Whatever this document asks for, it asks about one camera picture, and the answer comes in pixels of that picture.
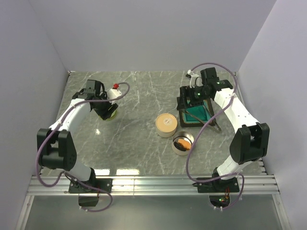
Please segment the green round lid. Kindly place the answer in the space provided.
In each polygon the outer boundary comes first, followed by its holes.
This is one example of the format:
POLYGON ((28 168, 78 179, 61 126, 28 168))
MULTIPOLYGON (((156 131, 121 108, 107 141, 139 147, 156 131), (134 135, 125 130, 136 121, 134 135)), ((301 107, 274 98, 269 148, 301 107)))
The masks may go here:
POLYGON ((117 116, 117 114, 118 114, 118 110, 115 110, 111 113, 100 115, 99 117, 105 121, 109 121, 109 120, 114 119, 117 116))

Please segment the tan round lid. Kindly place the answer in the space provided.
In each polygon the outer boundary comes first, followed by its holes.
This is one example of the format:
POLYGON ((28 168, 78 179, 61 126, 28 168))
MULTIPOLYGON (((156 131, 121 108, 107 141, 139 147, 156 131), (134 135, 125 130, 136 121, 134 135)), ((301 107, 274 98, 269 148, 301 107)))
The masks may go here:
POLYGON ((160 114, 155 120, 156 127, 159 131, 170 133, 177 128, 177 119, 169 113, 160 114))

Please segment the orange salmon piece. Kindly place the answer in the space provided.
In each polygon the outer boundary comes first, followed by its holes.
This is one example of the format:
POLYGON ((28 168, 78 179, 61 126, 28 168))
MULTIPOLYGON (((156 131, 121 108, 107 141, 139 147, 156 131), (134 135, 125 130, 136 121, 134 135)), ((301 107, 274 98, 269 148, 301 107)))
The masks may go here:
POLYGON ((190 148, 191 148, 191 143, 189 142, 189 141, 186 141, 186 140, 184 140, 184 139, 179 139, 178 140, 178 143, 182 146, 182 147, 184 147, 186 150, 190 150, 190 148))

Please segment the dark brown sausage piece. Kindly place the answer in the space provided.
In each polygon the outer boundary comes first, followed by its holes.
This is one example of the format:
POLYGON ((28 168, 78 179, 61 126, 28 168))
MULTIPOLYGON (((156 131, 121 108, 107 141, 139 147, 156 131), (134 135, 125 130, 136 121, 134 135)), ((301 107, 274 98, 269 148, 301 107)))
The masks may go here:
POLYGON ((178 149, 179 151, 186 151, 186 148, 179 142, 173 142, 174 146, 176 149, 178 149))

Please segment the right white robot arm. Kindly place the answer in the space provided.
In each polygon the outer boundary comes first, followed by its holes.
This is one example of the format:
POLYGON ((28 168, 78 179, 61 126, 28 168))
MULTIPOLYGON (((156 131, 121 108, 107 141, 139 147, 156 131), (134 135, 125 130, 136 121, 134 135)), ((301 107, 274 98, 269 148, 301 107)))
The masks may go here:
POLYGON ((203 126, 207 127, 217 116, 225 113, 235 135, 229 147, 228 158, 216 168, 211 179, 199 180, 199 184, 212 182, 214 190, 225 190, 230 179, 235 178, 249 164, 267 154, 270 128, 254 118, 236 95, 237 84, 221 80, 215 68, 201 70, 200 75, 188 71, 190 85, 180 87, 177 110, 203 105, 207 99, 213 100, 221 110, 203 126))

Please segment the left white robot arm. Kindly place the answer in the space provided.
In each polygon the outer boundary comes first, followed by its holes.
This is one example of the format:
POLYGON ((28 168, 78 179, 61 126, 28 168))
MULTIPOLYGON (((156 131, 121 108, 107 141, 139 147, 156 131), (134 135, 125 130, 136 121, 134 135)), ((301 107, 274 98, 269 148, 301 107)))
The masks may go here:
POLYGON ((110 119, 116 112, 116 100, 123 97, 115 83, 109 90, 102 82, 88 80, 84 88, 76 92, 69 107, 61 117, 49 128, 39 129, 37 140, 37 156, 35 173, 40 175, 41 168, 61 170, 61 174, 72 180, 74 186, 79 185, 87 193, 98 187, 94 169, 77 160, 77 151, 72 134, 81 122, 92 112, 103 120, 110 119))

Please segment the steel lunch tin front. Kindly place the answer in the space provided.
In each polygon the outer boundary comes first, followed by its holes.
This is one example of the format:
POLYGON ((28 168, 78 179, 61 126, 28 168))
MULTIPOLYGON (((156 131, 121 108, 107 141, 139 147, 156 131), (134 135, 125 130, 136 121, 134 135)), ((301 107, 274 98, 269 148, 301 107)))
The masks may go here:
POLYGON ((179 156, 186 156, 189 154, 193 142, 193 135, 186 131, 179 131, 173 136, 172 150, 179 156))

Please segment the steel lunch tin near tray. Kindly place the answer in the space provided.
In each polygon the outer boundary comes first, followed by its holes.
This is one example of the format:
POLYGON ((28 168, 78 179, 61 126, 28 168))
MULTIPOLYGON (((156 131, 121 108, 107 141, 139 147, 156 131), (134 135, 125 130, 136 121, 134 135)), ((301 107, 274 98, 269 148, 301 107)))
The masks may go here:
POLYGON ((163 138, 169 138, 176 132, 177 126, 156 126, 156 132, 163 138))

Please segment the black teal square tray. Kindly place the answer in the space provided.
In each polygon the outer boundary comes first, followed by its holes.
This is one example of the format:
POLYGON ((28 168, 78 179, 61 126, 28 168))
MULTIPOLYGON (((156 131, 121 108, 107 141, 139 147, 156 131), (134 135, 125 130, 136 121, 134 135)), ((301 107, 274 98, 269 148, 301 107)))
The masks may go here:
POLYGON ((182 128, 201 127, 214 115, 214 113, 213 115, 208 113, 206 100, 203 101, 203 106, 187 108, 186 112, 178 110, 179 122, 182 128))

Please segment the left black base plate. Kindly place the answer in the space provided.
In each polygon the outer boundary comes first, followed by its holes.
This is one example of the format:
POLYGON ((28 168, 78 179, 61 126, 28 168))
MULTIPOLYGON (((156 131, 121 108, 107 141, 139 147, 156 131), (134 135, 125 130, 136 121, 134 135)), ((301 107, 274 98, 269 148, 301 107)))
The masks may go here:
MULTIPOLYGON (((93 184, 88 184, 92 187, 104 190, 108 193, 111 193, 113 179, 111 178, 98 178, 93 184)), ((71 182, 69 186, 70 194, 87 194, 87 193, 100 193, 100 191, 88 188, 81 185, 79 182, 71 182)))

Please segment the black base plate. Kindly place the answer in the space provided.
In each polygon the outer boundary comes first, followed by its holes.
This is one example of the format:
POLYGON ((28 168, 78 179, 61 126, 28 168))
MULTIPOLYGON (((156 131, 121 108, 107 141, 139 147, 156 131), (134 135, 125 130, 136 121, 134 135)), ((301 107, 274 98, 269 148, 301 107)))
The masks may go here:
MULTIPOLYGON (((92 187, 104 190, 108 193, 111 193, 113 179, 111 178, 98 178, 93 184, 88 184, 92 187)), ((100 193, 100 191, 88 188, 81 185, 79 182, 71 182, 69 186, 70 194, 87 194, 87 193, 100 193)))
POLYGON ((197 188, 198 193, 239 192, 238 181, 236 178, 228 180, 218 179, 207 183, 195 182, 192 186, 197 188))

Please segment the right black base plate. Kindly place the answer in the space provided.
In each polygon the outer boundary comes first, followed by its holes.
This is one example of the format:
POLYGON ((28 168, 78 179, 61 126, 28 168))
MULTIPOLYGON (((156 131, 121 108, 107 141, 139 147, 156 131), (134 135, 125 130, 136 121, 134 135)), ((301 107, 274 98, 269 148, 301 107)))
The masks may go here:
POLYGON ((195 182, 192 186, 197 188, 198 193, 239 192, 238 181, 236 178, 228 180, 218 179, 207 183, 195 182))

